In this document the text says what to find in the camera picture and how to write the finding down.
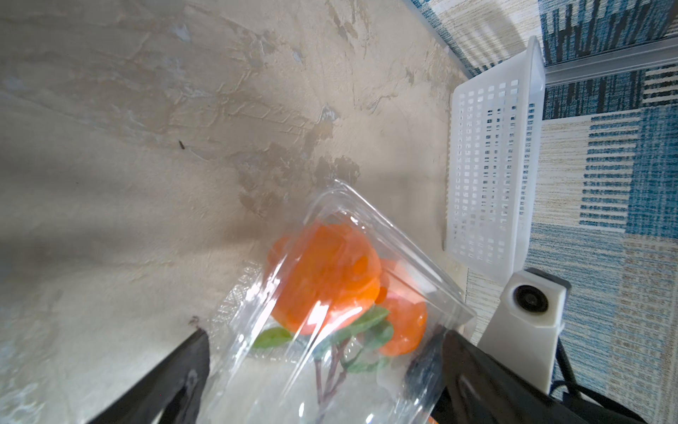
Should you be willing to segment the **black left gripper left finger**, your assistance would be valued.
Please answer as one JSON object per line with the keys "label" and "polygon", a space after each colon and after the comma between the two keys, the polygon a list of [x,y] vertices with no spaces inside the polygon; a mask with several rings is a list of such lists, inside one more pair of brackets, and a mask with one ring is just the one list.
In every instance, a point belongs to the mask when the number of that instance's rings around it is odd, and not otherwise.
{"label": "black left gripper left finger", "polygon": [[196,330],[93,423],[195,423],[210,371],[208,333]]}

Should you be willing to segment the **orange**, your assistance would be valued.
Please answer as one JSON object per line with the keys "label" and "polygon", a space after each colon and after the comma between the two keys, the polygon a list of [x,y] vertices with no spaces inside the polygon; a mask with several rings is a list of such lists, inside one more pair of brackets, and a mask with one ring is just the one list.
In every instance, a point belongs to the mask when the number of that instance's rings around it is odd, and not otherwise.
{"label": "orange", "polygon": [[404,261],[381,259],[380,285],[375,304],[388,310],[394,334],[379,352],[388,357],[411,353],[427,330],[427,301]]}
{"label": "orange", "polygon": [[374,305],[381,259],[369,238],[352,224],[313,224],[270,248],[265,275],[277,277],[273,318],[293,334],[340,330]]}

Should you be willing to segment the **clear clamshell container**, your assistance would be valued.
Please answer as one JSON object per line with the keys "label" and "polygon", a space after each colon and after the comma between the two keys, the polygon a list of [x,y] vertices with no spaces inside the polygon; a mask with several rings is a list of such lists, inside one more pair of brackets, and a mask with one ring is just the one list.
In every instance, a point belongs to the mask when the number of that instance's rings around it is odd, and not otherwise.
{"label": "clear clamshell container", "polygon": [[201,423],[424,423],[457,284],[347,183],[284,208],[208,325]]}

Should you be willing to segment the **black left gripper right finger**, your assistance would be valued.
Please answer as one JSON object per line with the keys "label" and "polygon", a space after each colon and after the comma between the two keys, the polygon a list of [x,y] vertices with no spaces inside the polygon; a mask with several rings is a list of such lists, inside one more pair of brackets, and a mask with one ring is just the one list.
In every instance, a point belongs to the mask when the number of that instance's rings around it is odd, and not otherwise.
{"label": "black left gripper right finger", "polygon": [[443,339],[442,376],[443,423],[584,422],[453,330]]}

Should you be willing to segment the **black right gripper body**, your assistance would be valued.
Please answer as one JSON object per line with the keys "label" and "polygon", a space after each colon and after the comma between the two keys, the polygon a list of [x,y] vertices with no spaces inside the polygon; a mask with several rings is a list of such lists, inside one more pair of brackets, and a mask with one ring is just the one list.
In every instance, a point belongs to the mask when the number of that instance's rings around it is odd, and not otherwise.
{"label": "black right gripper body", "polygon": [[646,423],[638,413],[582,385],[566,381],[553,382],[550,395],[565,388],[561,403],[588,423]]}

